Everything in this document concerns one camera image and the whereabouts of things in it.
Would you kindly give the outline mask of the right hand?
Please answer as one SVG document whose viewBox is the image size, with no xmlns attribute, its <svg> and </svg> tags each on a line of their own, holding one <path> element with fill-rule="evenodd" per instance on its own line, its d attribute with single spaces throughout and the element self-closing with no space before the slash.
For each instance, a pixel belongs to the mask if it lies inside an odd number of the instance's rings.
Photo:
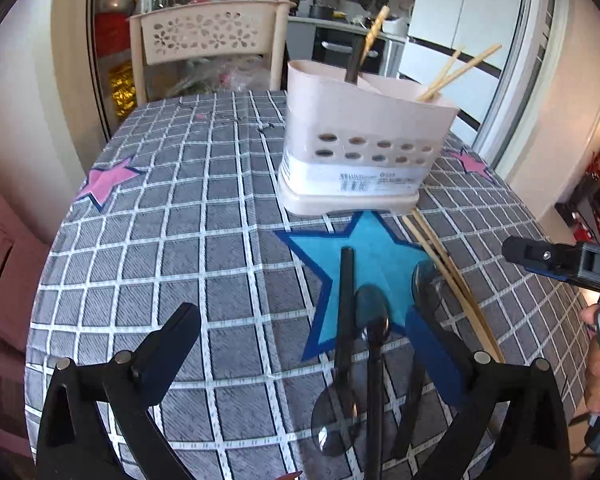
<svg viewBox="0 0 600 480">
<path fill-rule="evenodd" d="M 598 304 L 591 304 L 581 311 L 583 323 L 588 326 L 590 342 L 586 355 L 584 402 L 591 414 L 600 416 L 600 342 L 595 327 Z"/>
</svg>

